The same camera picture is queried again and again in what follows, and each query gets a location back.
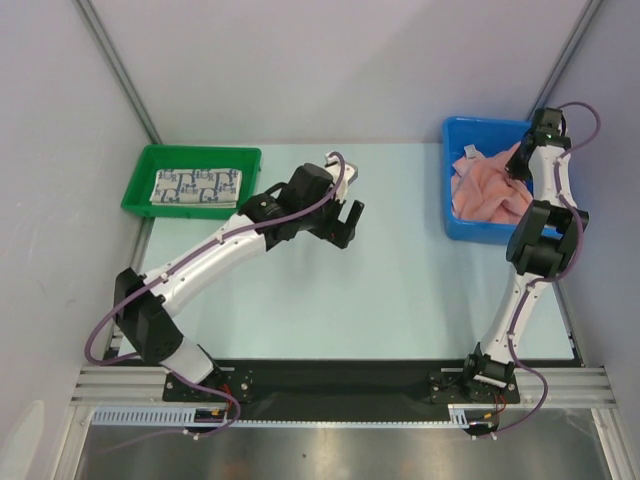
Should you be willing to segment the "pink towel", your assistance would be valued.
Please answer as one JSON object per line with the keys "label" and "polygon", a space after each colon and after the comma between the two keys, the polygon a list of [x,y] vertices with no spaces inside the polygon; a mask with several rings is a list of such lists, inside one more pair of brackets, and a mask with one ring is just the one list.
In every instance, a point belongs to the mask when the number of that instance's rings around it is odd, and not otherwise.
{"label": "pink towel", "polygon": [[507,162],[520,143],[493,156],[485,156],[473,144],[453,163],[451,204],[462,221],[517,225],[533,200],[526,184],[511,178]]}

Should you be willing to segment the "blue white patterned towel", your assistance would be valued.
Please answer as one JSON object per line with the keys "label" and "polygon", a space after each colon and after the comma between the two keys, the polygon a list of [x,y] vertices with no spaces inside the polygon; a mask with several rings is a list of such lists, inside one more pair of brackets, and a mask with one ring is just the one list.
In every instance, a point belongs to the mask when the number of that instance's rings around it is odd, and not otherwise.
{"label": "blue white patterned towel", "polygon": [[161,169],[149,201],[154,206],[231,208],[238,203],[242,179],[234,168]]}

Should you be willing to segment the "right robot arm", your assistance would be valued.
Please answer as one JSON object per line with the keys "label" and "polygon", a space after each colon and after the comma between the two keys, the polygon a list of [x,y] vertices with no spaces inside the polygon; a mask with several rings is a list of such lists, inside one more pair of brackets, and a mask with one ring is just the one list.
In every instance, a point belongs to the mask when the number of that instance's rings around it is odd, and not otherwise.
{"label": "right robot arm", "polygon": [[580,252],[589,214],[572,197],[572,153],[563,111],[544,107],[506,163],[510,179],[533,183],[533,199],[507,245],[509,277],[495,319],[465,360],[460,388],[471,401],[484,401],[513,381],[517,349],[536,302],[547,285],[568,274]]}

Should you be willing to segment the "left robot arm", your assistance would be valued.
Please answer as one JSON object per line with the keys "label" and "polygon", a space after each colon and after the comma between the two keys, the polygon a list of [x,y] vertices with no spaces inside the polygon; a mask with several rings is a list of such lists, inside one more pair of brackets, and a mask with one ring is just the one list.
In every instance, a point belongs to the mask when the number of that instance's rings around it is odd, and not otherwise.
{"label": "left robot arm", "polygon": [[159,365],[185,379],[199,400],[214,397],[220,376],[204,348],[188,339],[176,316],[204,288],[240,263],[265,254],[307,231],[344,249],[355,236],[364,205],[355,201],[340,218],[356,166],[332,152],[323,167],[306,163],[287,182],[250,197],[214,234],[185,254],[137,274],[121,272],[115,282],[118,328],[147,365]]}

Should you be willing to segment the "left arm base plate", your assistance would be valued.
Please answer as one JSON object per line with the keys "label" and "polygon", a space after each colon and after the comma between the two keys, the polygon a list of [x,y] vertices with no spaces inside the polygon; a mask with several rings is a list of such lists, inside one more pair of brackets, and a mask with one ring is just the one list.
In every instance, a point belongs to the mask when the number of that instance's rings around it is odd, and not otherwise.
{"label": "left arm base plate", "polygon": [[[247,403],[252,399],[253,371],[249,369],[213,371],[200,383],[200,386],[221,391],[240,403]],[[164,382],[162,400],[173,403],[204,403],[222,401],[223,397],[189,386],[174,373],[168,373]]]}

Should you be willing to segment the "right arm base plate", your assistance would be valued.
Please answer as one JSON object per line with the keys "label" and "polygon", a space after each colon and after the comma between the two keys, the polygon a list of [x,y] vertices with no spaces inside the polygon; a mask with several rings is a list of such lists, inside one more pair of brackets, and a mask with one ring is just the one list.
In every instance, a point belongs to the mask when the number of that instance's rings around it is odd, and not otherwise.
{"label": "right arm base plate", "polygon": [[461,370],[432,371],[429,373],[429,399],[434,404],[518,404],[521,400],[515,383],[497,387],[488,383],[467,380]]}

